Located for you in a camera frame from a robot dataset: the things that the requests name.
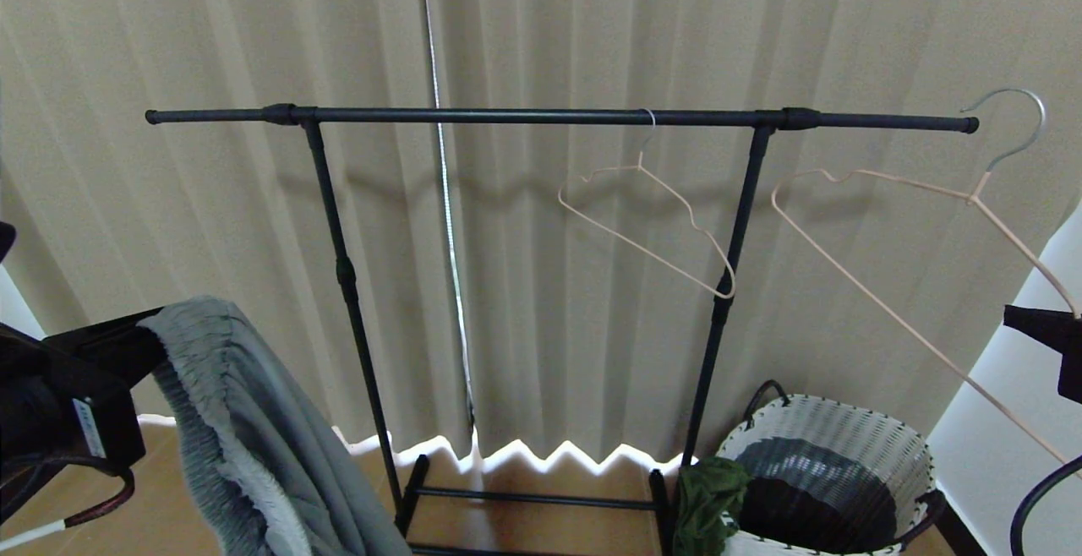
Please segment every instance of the brown floor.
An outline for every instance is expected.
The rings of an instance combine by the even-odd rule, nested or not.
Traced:
[[[188,497],[181,475],[176,433],[144,425],[147,456],[135,464],[135,497],[115,513],[81,527],[11,551],[12,556],[63,554],[216,554],[217,542]],[[357,459],[391,508],[391,493],[379,452]],[[544,475],[524,459],[511,459],[490,473],[462,474],[446,451],[432,456],[426,485],[492,491],[552,492],[611,499],[649,499],[646,472],[620,459],[594,476],[564,458]],[[409,467],[399,473],[403,485]],[[3,526],[3,537],[55,520],[113,494],[118,481],[81,468],[62,472]],[[411,542],[488,550],[518,550],[582,555],[659,555],[652,514],[530,503],[477,503],[422,498],[411,525]],[[913,556],[953,556],[936,531],[909,548]]]

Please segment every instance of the curtain fold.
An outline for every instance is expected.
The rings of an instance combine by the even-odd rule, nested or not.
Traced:
[[[423,0],[3,0],[5,262],[49,332],[238,303],[345,436],[372,434],[299,129],[147,108],[430,106]],[[430,125],[325,125],[395,444],[470,425]],[[64,283],[55,289],[52,283]],[[141,411],[166,413],[149,384]]]
[[[1004,162],[990,207],[1040,249],[1079,193],[1078,0],[428,0],[445,106],[956,114],[1005,83],[1051,106],[1047,133]],[[926,432],[958,380],[846,286],[769,209],[782,175],[876,168],[967,189],[1035,117],[1004,96],[961,133],[814,131],[770,144],[699,453],[762,380],[893,414]],[[565,439],[596,460],[621,442],[683,446],[711,299],[556,203],[705,281],[721,263],[683,207],[626,164],[648,128],[448,125],[452,223],[480,448]],[[750,133],[661,129],[646,166],[723,244]],[[980,214],[889,183],[804,180],[788,210],[955,361],[969,367],[1028,267]]]

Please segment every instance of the laundry basket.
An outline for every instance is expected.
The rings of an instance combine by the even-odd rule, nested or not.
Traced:
[[[770,388],[781,397],[756,411]],[[788,396],[775,381],[717,455],[753,478],[725,556],[899,554],[946,508],[920,434],[879,412]]]

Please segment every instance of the curtain gap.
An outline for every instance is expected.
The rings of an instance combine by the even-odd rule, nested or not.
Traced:
[[[432,71],[433,106],[435,106],[435,108],[440,108],[439,68],[436,66],[436,43],[435,34],[432,31],[432,10],[430,9],[428,0],[421,0],[421,4],[424,5],[424,32],[428,39],[428,67]],[[470,428],[472,432],[476,432],[474,422],[473,383],[470,379],[470,348],[466,341],[466,322],[462,306],[462,286],[459,281],[458,256],[454,251],[454,222],[451,220],[451,187],[447,174],[447,147],[444,143],[443,123],[436,124],[436,140],[439,145],[439,178],[441,193],[444,195],[444,224],[447,227],[447,252],[448,260],[451,265],[451,283],[454,289],[454,306],[457,310],[456,319],[458,320],[459,340],[462,348],[462,371],[466,383],[465,403],[467,413],[470,414]]]

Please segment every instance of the sticker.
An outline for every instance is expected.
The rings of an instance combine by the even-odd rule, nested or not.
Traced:
[[[75,413],[79,418],[79,425],[82,425],[82,435],[87,438],[87,448],[93,456],[105,459],[105,445],[102,444],[102,436],[97,433],[97,423],[94,423],[94,411],[90,405],[72,399]]]

